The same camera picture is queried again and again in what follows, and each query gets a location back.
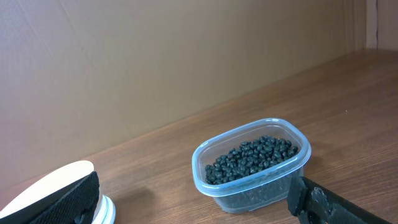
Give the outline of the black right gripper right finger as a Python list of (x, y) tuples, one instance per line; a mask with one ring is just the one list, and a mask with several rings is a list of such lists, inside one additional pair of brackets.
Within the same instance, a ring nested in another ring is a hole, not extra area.
[(389, 224), (306, 177), (292, 178), (287, 204), (301, 224)]

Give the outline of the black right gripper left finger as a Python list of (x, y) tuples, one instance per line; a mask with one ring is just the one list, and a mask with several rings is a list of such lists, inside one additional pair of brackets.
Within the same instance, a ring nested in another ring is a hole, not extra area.
[(100, 194), (95, 171), (1, 218), (2, 224), (90, 224)]

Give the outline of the white digital kitchen scale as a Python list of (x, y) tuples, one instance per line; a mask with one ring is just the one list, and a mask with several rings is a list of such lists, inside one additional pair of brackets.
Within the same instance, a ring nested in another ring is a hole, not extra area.
[(101, 196), (97, 204), (92, 224), (114, 224), (116, 218), (116, 207), (113, 201), (106, 195)]

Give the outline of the cream white bowl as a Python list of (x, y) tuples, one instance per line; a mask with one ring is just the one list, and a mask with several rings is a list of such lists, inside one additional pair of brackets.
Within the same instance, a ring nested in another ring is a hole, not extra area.
[(94, 171), (90, 161), (67, 164), (38, 180), (25, 189), (1, 210), (1, 218), (17, 212), (50, 194), (80, 180)]

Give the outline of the clear plastic bean container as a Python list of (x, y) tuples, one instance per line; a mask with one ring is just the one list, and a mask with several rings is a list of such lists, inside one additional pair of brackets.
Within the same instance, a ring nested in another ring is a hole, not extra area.
[(286, 120), (260, 119), (199, 145), (192, 156), (198, 191), (227, 213), (244, 213), (287, 197), (312, 147)]

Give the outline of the black beans in container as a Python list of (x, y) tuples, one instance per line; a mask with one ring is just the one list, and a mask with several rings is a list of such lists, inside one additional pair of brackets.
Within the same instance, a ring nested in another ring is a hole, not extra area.
[(297, 155), (299, 147), (284, 138), (261, 136), (243, 141), (205, 166), (205, 182), (220, 185), (276, 166)]

